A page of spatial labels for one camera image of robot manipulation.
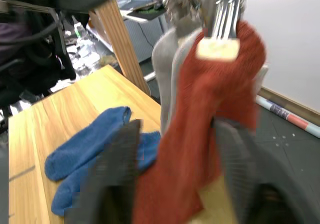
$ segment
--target wooden table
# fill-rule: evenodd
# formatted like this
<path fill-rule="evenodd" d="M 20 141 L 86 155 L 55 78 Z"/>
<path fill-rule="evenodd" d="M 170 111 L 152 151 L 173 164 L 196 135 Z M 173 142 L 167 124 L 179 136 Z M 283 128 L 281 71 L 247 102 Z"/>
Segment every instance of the wooden table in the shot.
<path fill-rule="evenodd" d="M 64 222 L 51 212 L 59 183 L 46 178 L 46 157 L 118 106 L 130 107 L 131 119 L 143 119 L 143 131 L 160 129 L 160 106 L 110 66 L 10 118 L 9 223 Z"/>

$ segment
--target blue sock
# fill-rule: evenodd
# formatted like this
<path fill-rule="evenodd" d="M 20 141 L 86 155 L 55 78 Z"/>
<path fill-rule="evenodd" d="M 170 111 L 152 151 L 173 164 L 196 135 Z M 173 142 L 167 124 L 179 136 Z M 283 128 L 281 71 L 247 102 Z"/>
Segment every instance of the blue sock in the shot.
<path fill-rule="evenodd" d="M 146 170 L 156 160 L 160 137 L 159 132 L 141 134 L 137 150 L 139 171 Z M 54 214 L 63 217 L 65 212 L 72 207 L 72 201 L 80 192 L 81 185 L 86 179 L 89 169 L 95 164 L 96 159 L 94 157 L 62 181 L 51 205 L 51 211 Z"/>
<path fill-rule="evenodd" d="M 137 151 L 138 169 L 145 171 L 157 157 L 160 132 L 142 133 Z"/>
<path fill-rule="evenodd" d="M 44 166 L 46 176 L 54 181 L 63 179 L 96 157 L 117 130 L 129 122 L 130 116 L 128 107 L 110 108 L 101 113 L 47 157 Z"/>

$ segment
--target red knit sweater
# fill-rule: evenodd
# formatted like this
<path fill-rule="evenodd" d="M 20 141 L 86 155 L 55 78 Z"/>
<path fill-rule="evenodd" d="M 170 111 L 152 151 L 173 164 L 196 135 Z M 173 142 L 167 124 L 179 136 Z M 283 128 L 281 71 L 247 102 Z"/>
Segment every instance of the red knit sweater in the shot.
<path fill-rule="evenodd" d="M 199 60 L 201 33 L 179 73 L 176 113 L 160 141 L 156 163 L 139 177 L 134 224 L 184 224 L 202 210 L 197 191 L 221 174 L 213 117 L 256 129 L 255 75 L 265 62 L 264 45 L 246 23 L 237 25 L 239 56 L 234 62 Z"/>

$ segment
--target black chair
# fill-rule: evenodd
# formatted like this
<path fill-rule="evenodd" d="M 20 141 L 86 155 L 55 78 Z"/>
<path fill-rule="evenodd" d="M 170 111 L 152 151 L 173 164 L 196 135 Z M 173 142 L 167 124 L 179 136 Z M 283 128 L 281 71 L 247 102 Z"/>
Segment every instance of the black chair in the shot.
<path fill-rule="evenodd" d="M 46 37 L 36 42 L 26 42 L 10 60 L 0 63 L 0 109 L 5 119 L 10 115 L 8 107 L 21 99 L 31 103 L 38 101 L 39 95 L 50 95 L 49 89 L 59 80 L 75 79 L 76 73 L 66 50 L 61 17 L 57 12 L 86 13 L 108 0 L 0 0 L 0 22 L 10 22 L 14 18 L 12 7 L 28 10 L 27 19 L 33 36 L 39 35 L 51 24 L 58 23 Z M 0 40 L 2 45 L 7 40 Z M 23 76 L 13 75 L 13 70 L 26 69 Z"/>

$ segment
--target gray garment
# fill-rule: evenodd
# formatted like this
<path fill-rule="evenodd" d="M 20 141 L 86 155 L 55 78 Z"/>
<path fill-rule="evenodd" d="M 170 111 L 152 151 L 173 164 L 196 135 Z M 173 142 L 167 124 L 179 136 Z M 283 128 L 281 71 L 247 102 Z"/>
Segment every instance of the gray garment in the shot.
<path fill-rule="evenodd" d="M 171 28 L 158 40 L 151 57 L 161 100 L 161 134 L 166 130 L 170 108 L 172 63 L 178 49 L 178 38 L 175 32 L 176 28 Z"/>
<path fill-rule="evenodd" d="M 178 76 L 180 71 L 180 66 L 184 63 L 187 55 L 189 54 L 190 49 L 192 48 L 197 36 L 201 33 L 202 28 L 198 28 L 189 34 L 183 42 L 180 44 L 180 47 L 175 53 L 172 64 L 172 76 L 171 76 L 171 102 L 169 115 L 167 120 L 167 125 L 165 128 L 169 126 L 169 123 L 172 119 L 173 114 L 176 111 L 176 96 L 177 96 L 177 84 L 178 84 Z"/>

